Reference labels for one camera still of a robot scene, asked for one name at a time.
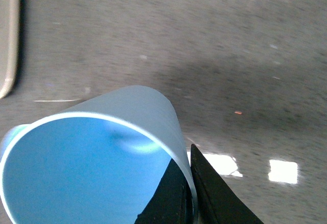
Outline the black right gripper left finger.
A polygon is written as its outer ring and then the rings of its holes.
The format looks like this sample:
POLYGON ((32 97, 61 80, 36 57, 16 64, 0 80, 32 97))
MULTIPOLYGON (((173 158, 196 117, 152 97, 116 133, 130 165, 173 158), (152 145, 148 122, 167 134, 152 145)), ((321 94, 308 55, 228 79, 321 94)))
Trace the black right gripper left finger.
POLYGON ((193 206, 188 183, 174 160, 170 160, 161 181, 135 223, 192 223, 193 206))

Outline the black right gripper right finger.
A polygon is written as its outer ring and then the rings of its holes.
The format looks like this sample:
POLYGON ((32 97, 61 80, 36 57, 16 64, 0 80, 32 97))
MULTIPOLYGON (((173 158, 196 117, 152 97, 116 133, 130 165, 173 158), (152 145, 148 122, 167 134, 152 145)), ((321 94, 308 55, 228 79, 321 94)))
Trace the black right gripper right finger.
POLYGON ((191 145, 191 171, 199 212, 205 223, 262 223, 235 195, 195 144, 191 145))

